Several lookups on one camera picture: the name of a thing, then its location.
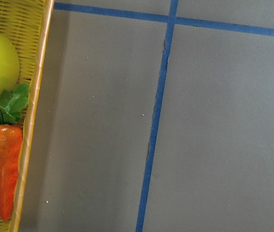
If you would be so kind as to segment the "yellow wicker basket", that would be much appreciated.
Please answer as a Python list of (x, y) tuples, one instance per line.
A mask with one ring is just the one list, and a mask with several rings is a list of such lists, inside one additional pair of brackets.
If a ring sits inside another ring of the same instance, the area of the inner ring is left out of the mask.
[(23, 145), (19, 155), (14, 207), (9, 221), (4, 222), (0, 218), (0, 232), (19, 230), (53, 5), (52, 0), (0, 0), (0, 33), (10, 39), (18, 52), (18, 81), (30, 86), (29, 105), (22, 111), (23, 117), (19, 122), (23, 130)]

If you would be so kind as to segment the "orange toy carrot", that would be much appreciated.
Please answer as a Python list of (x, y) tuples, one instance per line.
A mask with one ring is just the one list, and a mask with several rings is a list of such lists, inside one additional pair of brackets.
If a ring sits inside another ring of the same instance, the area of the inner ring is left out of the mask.
[(8, 221), (14, 204), (19, 153), (23, 132), (19, 126), (22, 110), (28, 106), (29, 85), (16, 85), (0, 95), (0, 218)]

